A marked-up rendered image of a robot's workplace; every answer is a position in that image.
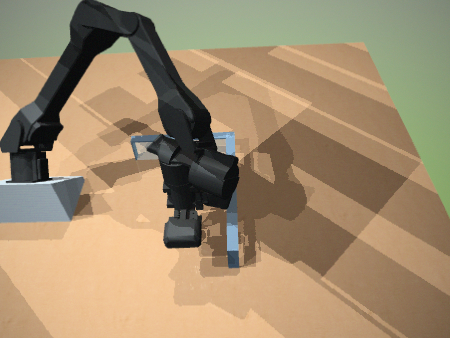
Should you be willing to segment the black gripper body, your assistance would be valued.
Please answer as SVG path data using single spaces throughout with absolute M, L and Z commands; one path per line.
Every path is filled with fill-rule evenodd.
M 163 242 L 167 249 L 198 248 L 201 245 L 202 228 L 195 207 L 195 191 L 191 182 L 174 186 L 163 181 L 163 193 L 167 193 L 167 208 L 174 208 L 174 218 L 164 226 Z M 188 212 L 187 212 L 188 210 Z

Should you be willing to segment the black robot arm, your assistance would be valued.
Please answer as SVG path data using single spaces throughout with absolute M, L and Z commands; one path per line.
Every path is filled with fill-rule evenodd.
M 10 153 L 11 181 L 36 183 L 49 178 L 46 151 L 64 126 L 60 111 L 95 57 L 120 37 L 128 38 L 158 97 L 158 113 L 168 138 L 160 134 L 146 150 L 158 156 L 170 185 L 191 182 L 195 208 L 227 209 L 239 181 L 239 158 L 217 151 L 211 115 L 183 83 L 153 22 L 97 0 L 81 0 L 70 21 L 70 42 L 37 98 L 12 118 L 0 140 Z M 193 141 L 198 139 L 199 141 Z M 34 146 L 34 148 L 21 148 Z

